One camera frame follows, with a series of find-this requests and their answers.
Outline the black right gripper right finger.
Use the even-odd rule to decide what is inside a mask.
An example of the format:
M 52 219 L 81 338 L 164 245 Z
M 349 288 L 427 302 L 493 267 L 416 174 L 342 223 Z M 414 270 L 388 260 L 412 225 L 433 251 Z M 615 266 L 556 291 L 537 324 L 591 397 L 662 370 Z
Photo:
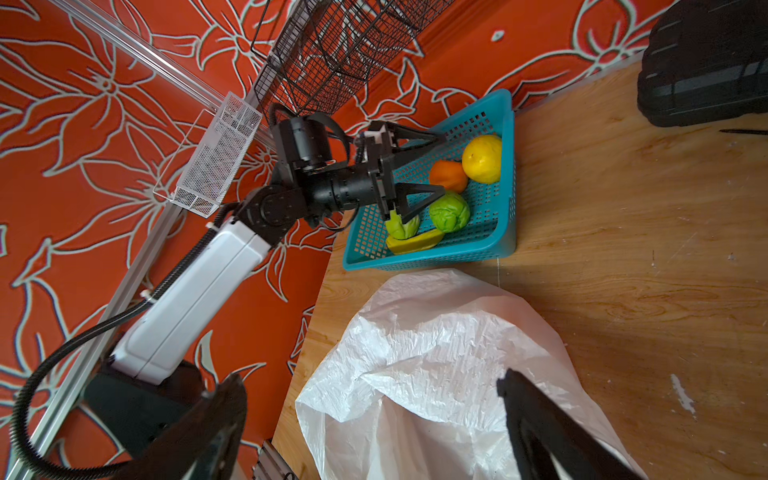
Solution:
M 497 380 L 506 425 L 523 479 L 638 479 L 522 373 Z

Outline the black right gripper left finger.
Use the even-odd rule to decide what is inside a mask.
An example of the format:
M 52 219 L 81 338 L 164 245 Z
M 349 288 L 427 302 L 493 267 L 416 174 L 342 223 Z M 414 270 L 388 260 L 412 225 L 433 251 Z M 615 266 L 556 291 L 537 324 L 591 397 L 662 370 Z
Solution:
M 247 416 L 243 380 L 231 375 L 128 462 L 115 479 L 230 479 Z

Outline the yellow lemon fruit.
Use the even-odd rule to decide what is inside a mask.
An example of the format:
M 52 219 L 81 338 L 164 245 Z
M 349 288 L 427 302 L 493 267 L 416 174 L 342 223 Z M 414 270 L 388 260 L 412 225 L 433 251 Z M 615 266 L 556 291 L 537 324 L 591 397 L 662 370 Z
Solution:
M 482 135 L 471 140 L 462 153 L 462 167 L 474 182 L 497 183 L 502 171 L 502 140 L 496 135 Z

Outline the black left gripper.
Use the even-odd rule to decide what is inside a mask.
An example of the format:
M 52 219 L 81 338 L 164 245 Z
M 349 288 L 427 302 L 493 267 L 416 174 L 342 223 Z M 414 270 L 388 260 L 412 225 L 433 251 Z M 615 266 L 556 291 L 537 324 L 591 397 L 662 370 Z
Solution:
M 420 159 L 446 143 L 443 134 L 422 131 L 385 122 L 389 150 L 382 145 L 368 144 L 366 149 L 356 147 L 354 175 L 350 187 L 351 205 L 358 212 L 362 207 L 375 204 L 382 219 L 389 219 L 394 210 L 394 180 L 397 170 Z M 403 224 L 418 217 L 431 204 L 442 198 L 446 189 L 441 185 L 397 183 L 395 185 L 395 212 Z M 410 203 L 411 196 L 420 200 Z

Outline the yellow banana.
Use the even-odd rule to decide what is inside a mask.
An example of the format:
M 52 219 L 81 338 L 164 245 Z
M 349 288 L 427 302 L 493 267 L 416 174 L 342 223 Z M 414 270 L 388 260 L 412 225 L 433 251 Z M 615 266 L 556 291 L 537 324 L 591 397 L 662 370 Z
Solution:
M 442 231 L 433 229 L 404 240 L 389 236 L 386 239 L 386 246 L 394 255 L 405 255 L 430 250 L 437 246 L 443 238 L 444 233 Z

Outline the orange fruit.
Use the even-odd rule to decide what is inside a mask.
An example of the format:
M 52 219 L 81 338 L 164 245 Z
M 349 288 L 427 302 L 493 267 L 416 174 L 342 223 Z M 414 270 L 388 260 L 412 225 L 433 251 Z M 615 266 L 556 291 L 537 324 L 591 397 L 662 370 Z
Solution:
M 429 172 L 429 183 L 442 186 L 447 191 L 461 194 L 466 190 L 469 178 L 460 162 L 440 160 L 433 164 Z

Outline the white plastic bag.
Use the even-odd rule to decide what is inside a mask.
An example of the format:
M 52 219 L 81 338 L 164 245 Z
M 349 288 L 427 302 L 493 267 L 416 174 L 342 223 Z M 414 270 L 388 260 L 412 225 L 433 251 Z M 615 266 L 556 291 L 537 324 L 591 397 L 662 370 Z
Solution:
M 521 297 L 454 269 L 388 280 L 296 403 L 324 479 L 515 479 L 496 383 L 522 373 L 626 465 L 557 332 Z

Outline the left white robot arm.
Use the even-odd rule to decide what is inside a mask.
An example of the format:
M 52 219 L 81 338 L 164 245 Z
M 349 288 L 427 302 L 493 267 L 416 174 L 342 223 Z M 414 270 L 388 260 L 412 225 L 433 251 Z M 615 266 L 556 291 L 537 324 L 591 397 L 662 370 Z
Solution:
M 201 240 L 141 303 L 68 340 L 29 376 L 10 423 L 13 450 L 28 470 L 49 479 L 99 479 L 119 471 L 118 465 L 72 469 L 51 463 L 30 438 L 29 408 L 38 387 L 78 348 L 130 323 L 114 350 L 113 366 L 133 379 L 161 383 L 297 221 L 319 222 L 371 204 L 384 218 L 397 214 L 409 221 L 421 211 L 409 204 L 410 195 L 421 194 L 429 205 L 444 194 L 441 187 L 394 179 L 398 168 L 442 145 L 440 134 L 378 121 L 350 137 L 325 113 L 300 116 L 279 103 L 269 108 L 268 122 L 278 150 L 270 184 L 222 207 Z

